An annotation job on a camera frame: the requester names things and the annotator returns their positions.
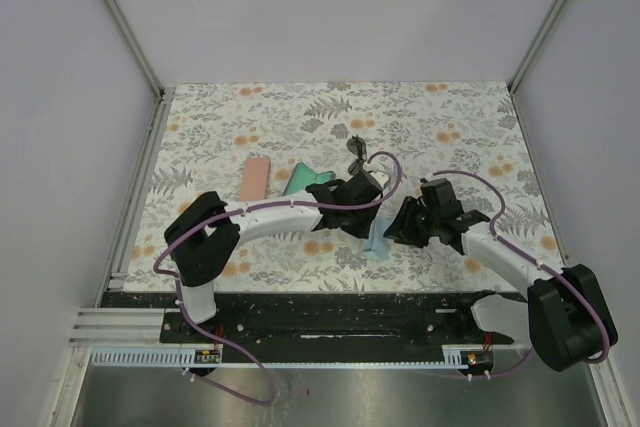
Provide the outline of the light blue cloth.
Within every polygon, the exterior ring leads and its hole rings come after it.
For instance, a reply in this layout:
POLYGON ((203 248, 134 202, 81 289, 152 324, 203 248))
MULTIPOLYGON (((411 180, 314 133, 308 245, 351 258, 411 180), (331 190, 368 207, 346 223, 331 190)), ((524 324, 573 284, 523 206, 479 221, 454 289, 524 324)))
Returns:
POLYGON ((361 253, 369 260, 387 261, 390 258, 389 244, 384 234, 391 226, 388 218, 376 217, 372 222, 368 237, 363 241, 361 253))

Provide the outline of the blue-grey glasses case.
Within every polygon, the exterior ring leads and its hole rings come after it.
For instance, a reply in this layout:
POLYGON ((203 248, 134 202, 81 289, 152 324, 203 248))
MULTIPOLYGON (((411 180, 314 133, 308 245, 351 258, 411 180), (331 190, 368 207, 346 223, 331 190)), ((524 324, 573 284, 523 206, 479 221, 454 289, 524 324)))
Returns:
POLYGON ((334 171, 316 172, 303 162, 298 162, 289 177, 286 187, 282 193, 283 196, 295 194, 305 190, 313 184, 324 184, 334 180, 336 174, 334 171))

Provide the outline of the pink glasses case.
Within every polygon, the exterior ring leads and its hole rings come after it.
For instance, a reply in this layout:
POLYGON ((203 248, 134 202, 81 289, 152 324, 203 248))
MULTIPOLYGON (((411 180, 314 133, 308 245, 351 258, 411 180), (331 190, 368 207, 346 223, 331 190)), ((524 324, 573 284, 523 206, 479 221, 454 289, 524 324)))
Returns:
POLYGON ((243 167, 239 200, 264 200, 269 188, 270 170, 271 161, 268 157, 247 158, 243 167))

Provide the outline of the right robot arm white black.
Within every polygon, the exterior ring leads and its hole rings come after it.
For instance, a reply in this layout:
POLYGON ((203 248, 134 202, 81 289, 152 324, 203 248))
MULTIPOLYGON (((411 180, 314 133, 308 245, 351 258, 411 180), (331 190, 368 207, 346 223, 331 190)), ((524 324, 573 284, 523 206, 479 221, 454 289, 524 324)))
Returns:
POLYGON ((583 264, 552 267, 496 224, 496 217, 466 211, 448 180, 423 180, 421 196, 404 199, 384 237, 418 248, 436 238, 508 282, 526 299, 528 343, 552 370, 606 360, 618 334, 595 273, 583 264))

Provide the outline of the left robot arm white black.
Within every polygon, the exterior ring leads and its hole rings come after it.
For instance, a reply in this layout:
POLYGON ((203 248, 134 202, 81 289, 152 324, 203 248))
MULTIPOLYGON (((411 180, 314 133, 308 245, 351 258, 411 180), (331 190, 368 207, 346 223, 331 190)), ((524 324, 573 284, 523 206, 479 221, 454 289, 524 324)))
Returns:
POLYGON ((187 312, 182 330, 196 342, 214 336, 214 280, 237 247, 276 234, 334 229, 364 239, 389 182, 383 172, 363 171, 278 199, 227 203, 215 191, 199 196, 164 232, 187 312))

